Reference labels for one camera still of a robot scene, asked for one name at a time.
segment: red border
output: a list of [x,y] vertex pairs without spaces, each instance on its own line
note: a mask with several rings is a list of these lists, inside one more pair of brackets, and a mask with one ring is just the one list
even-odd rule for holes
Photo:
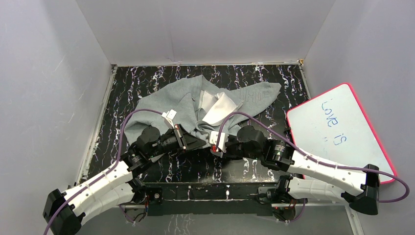
[[[340,84],[340,85],[338,85],[338,86],[336,86],[336,87],[334,87],[334,88],[332,88],[332,89],[330,89],[330,90],[328,90],[328,91],[326,91],[326,92],[324,92],[324,93],[321,93],[320,95],[325,94],[325,93],[327,93],[327,92],[329,92],[329,91],[331,91],[331,90],[333,90],[333,89],[335,89],[335,88],[337,88],[337,87],[339,87],[339,86],[341,86],[341,85],[348,85],[348,86],[349,86],[349,88],[350,88],[350,90],[351,90],[351,92],[352,92],[352,94],[353,94],[354,98],[355,98],[355,99],[356,99],[356,101],[357,101],[357,104],[359,105],[360,110],[361,110],[361,111],[362,111],[362,113],[363,113],[363,116],[365,117],[366,121],[368,122],[369,128],[372,130],[372,133],[373,133],[373,135],[375,136],[375,139],[376,139],[377,143],[379,144],[380,149],[382,150],[383,155],[385,155],[386,161],[388,162],[389,166],[390,166],[390,167],[391,167],[391,169],[392,169],[393,175],[394,175],[394,176],[398,176],[398,174],[397,174],[397,172],[396,172],[396,169],[395,169],[395,167],[394,167],[394,166],[393,166],[393,164],[392,164],[391,159],[389,158],[388,154],[386,153],[386,149],[385,149],[385,148],[384,148],[384,146],[382,145],[382,143],[381,143],[381,141],[380,141],[380,139],[379,139],[379,137],[378,137],[378,135],[377,135],[377,133],[376,133],[376,131],[375,131],[375,129],[374,129],[374,127],[373,127],[373,125],[372,125],[372,123],[371,123],[371,122],[370,122],[370,120],[369,120],[368,115],[366,114],[365,110],[363,109],[363,106],[362,106],[362,104],[360,103],[359,99],[357,98],[356,92],[354,91],[354,89],[353,89],[353,87],[351,86],[351,84],[350,84],[350,83],[347,83],[347,82],[344,82],[344,83],[342,83],[342,84]],[[306,101],[306,102],[304,102],[304,103],[302,103],[302,104],[298,105],[298,106],[297,106],[297,107],[295,107],[295,108],[298,108],[299,106],[301,106],[301,105],[303,105],[303,104],[306,104],[308,101]],[[289,118],[288,118],[288,113],[289,113],[291,110],[295,109],[295,108],[292,108],[292,109],[290,109],[290,110],[288,110],[288,111],[287,111],[287,121],[288,121],[288,125],[289,125],[289,126],[291,126],[291,125],[290,125],[290,120],[289,120]],[[293,133],[292,133],[292,132],[291,132],[291,136],[293,137],[293,142],[294,142],[294,143],[296,143],[296,141],[295,141],[295,139],[294,139],[294,135],[293,135]],[[391,183],[391,182],[393,182],[394,180],[395,180],[395,179],[391,179],[391,180],[388,180],[388,181],[384,181],[384,182],[381,182],[381,184]]]

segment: gray cloth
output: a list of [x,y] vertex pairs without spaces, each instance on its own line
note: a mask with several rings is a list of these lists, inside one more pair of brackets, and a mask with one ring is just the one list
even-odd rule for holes
[[[140,99],[136,109],[153,109],[159,112],[168,112],[171,109],[177,112],[173,119],[174,124],[181,124],[190,134],[206,140],[208,145],[208,134],[218,131],[220,125],[211,126],[202,118],[207,111],[200,108],[201,91],[215,95],[224,92],[232,101],[238,105],[238,111],[255,116],[270,106],[279,94],[281,85],[279,83],[261,82],[241,89],[229,91],[218,88],[202,75],[193,78],[182,78],[170,83],[159,91]],[[236,135],[240,129],[238,123],[248,119],[242,115],[234,115],[224,126],[223,132]],[[137,140],[144,128],[148,126],[157,127],[161,134],[168,130],[161,115],[142,111],[134,114],[125,126],[125,136],[129,143]]]

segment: black marble table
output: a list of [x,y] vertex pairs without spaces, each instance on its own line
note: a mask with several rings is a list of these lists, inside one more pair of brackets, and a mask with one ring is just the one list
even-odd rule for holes
[[[135,109],[139,100],[165,85],[184,77],[203,74],[211,83],[229,90],[268,81],[281,84],[277,100],[256,118],[280,134],[288,127],[286,112],[308,100],[305,84],[297,64],[283,65],[229,65],[229,66],[159,66],[119,67],[116,71],[109,101],[90,163],[88,178],[114,162],[118,150],[121,124]],[[122,143],[122,152],[128,143]],[[229,161],[215,157],[208,149],[191,151],[182,155],[161,158],[141,179],[147,184],[172,185],[251,185],[272,184],[279,173],[268,170],[257,160]]]

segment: robotic arm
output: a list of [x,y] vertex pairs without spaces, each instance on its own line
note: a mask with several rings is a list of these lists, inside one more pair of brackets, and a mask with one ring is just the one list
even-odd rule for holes
[[[190,135],[181,125],[176,124],[172,127],[173,129],[169,129],[163,135],[160,135],[157,128],[147,127],[128,151],[121,155],[116,168],[110,173],[104,170],[79,186],[64,192],[58,189],[52,191],[47,197],[43,212],[47,222],[80,188],[87,188],[71,200],[69,205],[62,208],[51,224],[53,233],[76,234],[89,219],[122,203],[140,203],[145,199],[150,203],[161,203],[161,191],[154,193],[154,189],[146,187],[138,176],[161,155],[171,151],[191,151],[205,145],[204,140]],[[267,139],[261,131],[255,130],[252,126],[241,128],[237,136],[222,134],[221,144],[209,142],[213,142],[212,151],[220,153],[223,158],[257,159],[263,166],[272,170],[315,178],[304,180],[281,176],[276,188],[261,190],[259,200],[262,202],[279,203],[291,199],[315,198],[349,204],[352,209],[361,213],[378,214],[379,176],[376,173],[327,167],[319,164],[319,161],[341,165],[313,156],[317,159],[315,163],[289,147],[287,143]],[[378,167],[373,165],[367,165],[365,168],[378,170]]]

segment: marble surface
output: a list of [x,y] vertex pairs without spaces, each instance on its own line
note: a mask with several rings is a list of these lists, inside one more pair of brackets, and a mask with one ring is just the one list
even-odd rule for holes
[[[200,74],[216,86],[229,90],[263,81],[280,83],[282,87],[277,100],[256,118],[291,138],[284,132],[288,127],[286,112],[308,100],[299,65],[119,67],[96,139],[88,178],[114,162],[121,124],[142,97],[180,78]],[[122,143],[121,151],[124,152],[127,147],[127,142]],[[203,149],[164,156],[141,175],[141,179],[153,183],[261,183],[274,182],[278,176],[277,172],[261,166],[257,160],[229,161]]]

